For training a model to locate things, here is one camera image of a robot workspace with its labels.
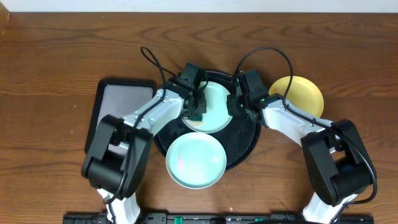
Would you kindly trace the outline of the round black serving tray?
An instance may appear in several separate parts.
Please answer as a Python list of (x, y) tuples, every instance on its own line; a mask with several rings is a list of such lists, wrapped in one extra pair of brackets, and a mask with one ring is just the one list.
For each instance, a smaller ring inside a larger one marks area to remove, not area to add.
[[(208, 70), (208, 82), (223, 85), (232, 94), (236, 87), (233, 78), (226, 72)], [(174, 119), (164, 126), (154, 137), (154, 142), (159, 151), (166, 155), (170, 145), (178, 137), (197, 132), (190, 129), (183, 118)], [(224, 147), (227, 157), (226, 168), (232, 169), (242, 163), (255, 148), (261, 133), (261, 125), (249, 119), (232, 116), (229, 124), (215, 133), (206, 133), (216, 138)]]

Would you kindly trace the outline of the yellow plate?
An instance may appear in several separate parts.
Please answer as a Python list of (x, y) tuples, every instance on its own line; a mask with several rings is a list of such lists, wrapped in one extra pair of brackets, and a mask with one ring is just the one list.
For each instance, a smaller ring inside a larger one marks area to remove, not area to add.
[[(290, 77), (283, 77), (274, 82), (269, 94), (278, 93), (284, 95)], [(311, 114), (312, 116), (320, 117), (324, 109), (323, 95), (319, 88), (310, 80), (304, 77), (294, 76), (292, 84), (287, 94), (287, 100), (290, 101), (296, 108)]]

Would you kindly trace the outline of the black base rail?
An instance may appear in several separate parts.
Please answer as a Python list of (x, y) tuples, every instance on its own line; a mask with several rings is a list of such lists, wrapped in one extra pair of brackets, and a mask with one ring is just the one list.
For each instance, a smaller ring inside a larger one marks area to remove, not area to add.
[[(258, 224), (258, 223), (306, 223), (300, 215), (270, 214), (264, 216), (228, 215), (168, 215), (165, 213), (145, 213), (137, 219), (137, 224)], [(111, 224), (105, 213), (64, 214), (63, 224)]]

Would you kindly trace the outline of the light blue plate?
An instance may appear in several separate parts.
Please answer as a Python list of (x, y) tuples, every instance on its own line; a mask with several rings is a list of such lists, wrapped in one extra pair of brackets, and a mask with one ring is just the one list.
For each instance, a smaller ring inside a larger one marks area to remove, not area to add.
[(221, 84), (208, 82), (204, 89), (206, 113), (201, 121), (183, 119), (183, 122), (193, 131), (201, 133), (215, 133), (225, 128), (232, 120), (228, 114), (227, 96), (230, 92)]
[(176, 183), (188, 189), (204, 189), (221, 179), (226, 170), (227, 157), (216, 138), (194, 132), (172, 142), (165, 163)]

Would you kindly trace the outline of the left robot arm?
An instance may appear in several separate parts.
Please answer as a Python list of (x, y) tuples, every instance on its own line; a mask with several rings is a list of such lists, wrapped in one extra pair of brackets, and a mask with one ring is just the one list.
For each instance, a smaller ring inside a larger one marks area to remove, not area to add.
[(110, 223), (135, 223), (141, 209), (136, 201), (153, 137), (179, 117), (201, 118), (206, 111), (202, 81), (205, 69), (192, 63), (165, 81), (144, 106), (117, 118), (104, 116), (86, 150), (81, 174), (102, 196)]

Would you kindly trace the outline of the light blue plate front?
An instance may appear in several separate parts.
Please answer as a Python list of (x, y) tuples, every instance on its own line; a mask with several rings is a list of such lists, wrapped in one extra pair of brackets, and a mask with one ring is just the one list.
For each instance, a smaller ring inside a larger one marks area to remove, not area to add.
[(204, 189), (221, 179), (226, 170), (227, 157), (216, 138), (194, 132), (172, 142), (165, 163), (176, 183), (188, 189)]

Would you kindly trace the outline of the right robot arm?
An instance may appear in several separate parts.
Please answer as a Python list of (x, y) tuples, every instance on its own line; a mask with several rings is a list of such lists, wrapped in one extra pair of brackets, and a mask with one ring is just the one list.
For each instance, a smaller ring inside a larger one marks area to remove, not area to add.
[(257, 70), (233, 77), (228, 113), (276, 130), (302, 147), (314, 194), (303, 209), (304, 220), (335, 223), (355, 197), (377, 185), (377, 175), (356, 126), (312, 116), (278, 93), (270, 95)]

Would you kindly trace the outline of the green yellow sponge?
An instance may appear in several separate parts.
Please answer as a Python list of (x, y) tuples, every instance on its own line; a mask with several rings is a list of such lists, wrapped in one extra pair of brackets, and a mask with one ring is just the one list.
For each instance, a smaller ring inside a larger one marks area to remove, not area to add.
[(200, 122), (200, 121), (202, 121), (202, 119), (203, 119), (203, 116), (201, 114), (200, 115), (193, 115), (193, 116), (190, 117), (191, 121)]

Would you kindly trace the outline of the black rectangular sponge tray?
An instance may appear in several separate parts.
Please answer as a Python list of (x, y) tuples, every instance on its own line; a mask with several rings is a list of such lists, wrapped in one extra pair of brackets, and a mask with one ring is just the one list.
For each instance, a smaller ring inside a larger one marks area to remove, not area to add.
[(88, 152), (100, 120), (110, 114), (120, 118), (131, 114), (150, 101), (157, 91), (153, 80), (107, 77), (98, 82), (85, 143)]

